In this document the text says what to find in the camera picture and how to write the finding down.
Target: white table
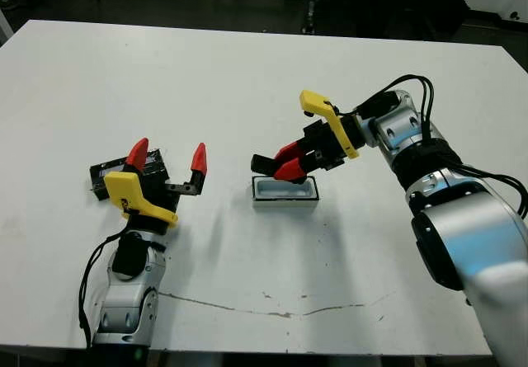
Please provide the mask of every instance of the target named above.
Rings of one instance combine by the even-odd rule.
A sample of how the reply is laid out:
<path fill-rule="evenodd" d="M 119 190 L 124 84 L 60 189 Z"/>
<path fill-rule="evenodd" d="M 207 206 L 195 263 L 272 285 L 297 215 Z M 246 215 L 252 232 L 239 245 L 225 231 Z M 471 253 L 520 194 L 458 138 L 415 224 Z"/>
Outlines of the white table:
<path fill-rule="evenodd" d="M 81 274 L 125 223 L 88 168 L 147 136 L 174 182 L 199 142 L 209 163 L 178 207 L 153 348 L 488 354 L 462 293 L 428 275 L 379 151 L 316 172 L 314 211 L 252 208 L 252 154 L 311 122 L 302 89 L 346 110 L 404 73 L 434 82 L 432 119 L 466 162 L 528 182 L 528 77 L 499 47 L 30 21 L 0 49 L 0 344 L 84 346 Z M 111 250 L 90 276 L 94 328 Z"/>

